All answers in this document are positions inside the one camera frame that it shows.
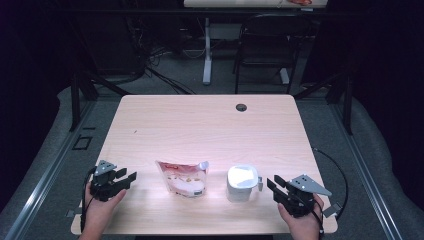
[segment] snack bag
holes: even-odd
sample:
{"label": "snack bag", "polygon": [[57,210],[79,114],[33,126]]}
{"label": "snack bag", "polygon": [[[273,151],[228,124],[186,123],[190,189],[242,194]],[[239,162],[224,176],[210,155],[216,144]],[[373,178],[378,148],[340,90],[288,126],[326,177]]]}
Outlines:
{"label": "snack bag", "polygon": [[156,161],[156,164],[170,192],[190,198],[205,193],[209,162],[186,165]]}

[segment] human hand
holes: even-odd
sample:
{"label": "human hand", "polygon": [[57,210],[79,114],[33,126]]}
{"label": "human hand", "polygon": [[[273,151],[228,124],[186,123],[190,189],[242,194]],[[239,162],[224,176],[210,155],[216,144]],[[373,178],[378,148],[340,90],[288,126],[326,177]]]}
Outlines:
{"label": "human hand", "polygon": [[93,198],[90,193],[90,184],[85,187],[85,203],[87,209],[84,231],[79,239],[100,239],[103,231],[112,217],[113,210],[124,198],[126,190],[121,190],[116,196],[107,202],[102,202]]}
{"label": "human hand", "polygon": [[[314,204],[314,212],[322,222],[321,209],[324,207],[324,202],[318,195],[314,194],[315,201],[319,204]],[[312,213],[300,218],[291,216],[283,204],[278,204],[278,211],[281,218],[287,223],[290,233],[294,240],[317,240],[319,239],[320,224]]]}

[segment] black cable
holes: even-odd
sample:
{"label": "black cable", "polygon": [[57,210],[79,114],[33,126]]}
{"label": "black cable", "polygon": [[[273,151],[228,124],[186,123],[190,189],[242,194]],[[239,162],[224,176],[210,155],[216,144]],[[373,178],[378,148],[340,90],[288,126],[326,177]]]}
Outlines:
{"label": "black cable", "polygon": [[342,215],[342,213],[343,213],[343,211],[344,211],[344,209],[346,208],[346,204],[347,204],[347,201],[348,201],[348,199],[349,199],[349,185],[348,185],[348,182],[347,182],[347,178],[346,178],[346,175],[345,175],[345,173],[343,172],[343,170],[342,170],[342,168],[340,167],[340,165],[336,162],[336,160],[334,160],[332,157],[330,157],[328,154],[326,154],[325,152],[323,152],[323,151],[321,151],[321,150],[319,150],[318,148],[315,148],[315,147],[312,147],[312,150],[313,151],[316,151],[316,152],[319,152],[319,153],[321,153],[322,155],[324,155],[325,157],[327,157],[328,159],[330,159],[335,165],[336,165],[336,167],[339,169],[339,171],[340,171],[340,173],[342,174],[342,176],[343,176],[343,180],[344,180],[344,182],[345,182],[345,187],[346,187],[346,194],[345,194],[345,199],[344,199],[344,201],[343,201],[343,204],[342,204],[342,206],[341,206],[341,209],[340,209],[340,211],[337,213],[337,215],[336,215],[336,220],[338,220],[339,218],[340,218],[340,216]]}
{"label": "black cable", "polygon": [[187,87],[183,83],[181,83],[181,82],[179,82],[175,79],[165,77],[165,76],[163,76],[162,74],[158,73],[157,71],[153,70],[150,67],[146,67],[146,69],[149,70],[153,75],[158,77],[160,80],[162,80],[166,84],[170,85],[176,93],[179,94],[178,91],[180,91],[184,94],[196,94],[193,90],[191,90],[189,87]]}
{"label": "black cable", "polygon": [[82,185],[82,211],[81,211],[81,221],[80,221],[81,232],[84,231],[85,218],[86,218],[87,208],[88,208],[88,206],[87,208],[85,207],[85,189],[87,187],[88,179],[90,178],[92,174],[94,174],[95,171],[96,171],[96,167],[93,167],[87,172],[87,175],[84,178],[84,183]]}

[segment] desk leg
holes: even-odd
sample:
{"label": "desk leg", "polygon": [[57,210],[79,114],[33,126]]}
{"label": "desk leg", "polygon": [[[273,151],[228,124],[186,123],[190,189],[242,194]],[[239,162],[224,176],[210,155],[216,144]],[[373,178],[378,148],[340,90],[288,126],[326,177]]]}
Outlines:
{"label": "desk leg", "polygon": [[286,68],[282,68],[280,70],[280,78],[281,78],[281,83],[282,84],[289,84],[290,78],[289,78],[289,75],[287,74],[287,69]]}
{"label": "desk leg", "polygon": [[211,38],[209,35],[209,18],[205,20],[205,67],[203,69],[203,84],[211,84],[212,58],[211,58]]}

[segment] table surface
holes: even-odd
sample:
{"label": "table surface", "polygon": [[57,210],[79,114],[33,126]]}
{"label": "table surface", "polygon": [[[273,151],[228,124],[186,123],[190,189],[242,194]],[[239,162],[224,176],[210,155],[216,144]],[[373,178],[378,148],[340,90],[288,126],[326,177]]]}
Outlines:
{"label": "table surface", "polygon": [[185,7],[205,8],[325,8],[327,0],[312,0],[307,6],[288,0],[184,0]]}
{"label": "table surface", "polygon": [[[245,104],[240,112],[237,104]],[[323,185],[296,103],[290,95],[129,95],[122,98],[98,161],[137,172],[105,233],[125,235],[279,234],[281,219],[266,179],[307,174]],[[209,161],[206,193],[170,193],[155,161]],[[248,202],[226,198],[230,167],[253,165],[264,179]],[[325,206],[329,199],[321,196]],[[71,226],[80,234],[80,217]],[[324,219],[326,233],[337,230]]]}

